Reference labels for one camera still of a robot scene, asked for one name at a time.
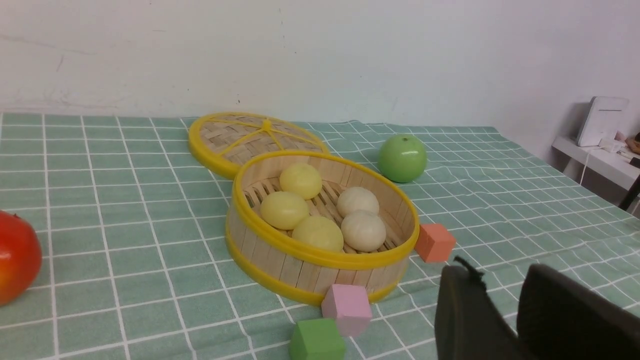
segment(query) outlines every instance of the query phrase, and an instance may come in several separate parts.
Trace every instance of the tablecloth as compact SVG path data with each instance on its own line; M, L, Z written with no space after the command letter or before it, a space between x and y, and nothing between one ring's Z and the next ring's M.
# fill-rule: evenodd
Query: tablecloth
M190 155L193 121L2 115L0 208L31 222L44 259L32 287L0 308L0 358L288 358L293 324L320 311L265 290L230 259L232 183ZM532 263L640 314L640 222L494 128L298 125L371 168L392 134L420 138L428 169L400 187L422 223L444 224L453 253L486 272L513 328ZM346 340L347 359L436 359L443 264L410 259L366 332Z

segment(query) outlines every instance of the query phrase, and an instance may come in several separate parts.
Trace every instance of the bamboo steamer lid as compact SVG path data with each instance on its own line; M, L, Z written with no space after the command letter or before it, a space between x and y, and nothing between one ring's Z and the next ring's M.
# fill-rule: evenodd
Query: bamboo steamer lid
M250 159L273 151L329 153L324 143L301 127L251 113L215 113L189 128L189 150L206 168L233 179Z

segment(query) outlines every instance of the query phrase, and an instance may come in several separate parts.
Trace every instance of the wooden block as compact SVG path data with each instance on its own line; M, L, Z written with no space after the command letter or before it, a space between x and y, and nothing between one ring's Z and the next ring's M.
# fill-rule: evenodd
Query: wooden block
M298 321L289 344L291 360L344 359L347 346L333 319Z
M425 263L441 263L449 259L456 239L442 224L421 224L415 251Z
M358 336L371 321L371 305L364 286L333 284L322 301L322 315L335 319L341 336Z

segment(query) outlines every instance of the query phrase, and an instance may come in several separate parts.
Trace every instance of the white router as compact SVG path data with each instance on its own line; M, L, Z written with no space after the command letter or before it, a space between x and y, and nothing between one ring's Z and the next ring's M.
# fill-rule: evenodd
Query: white router
M613 140L628 105L629 99L622 97L594 97L578 134L578 146L598 146L601 140Z

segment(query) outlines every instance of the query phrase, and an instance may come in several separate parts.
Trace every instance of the green cube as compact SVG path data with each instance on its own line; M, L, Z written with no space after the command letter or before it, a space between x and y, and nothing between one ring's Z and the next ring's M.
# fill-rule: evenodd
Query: green cube
M341 360L346 351L335 320L302 320L296 324L289 344L291 360Z

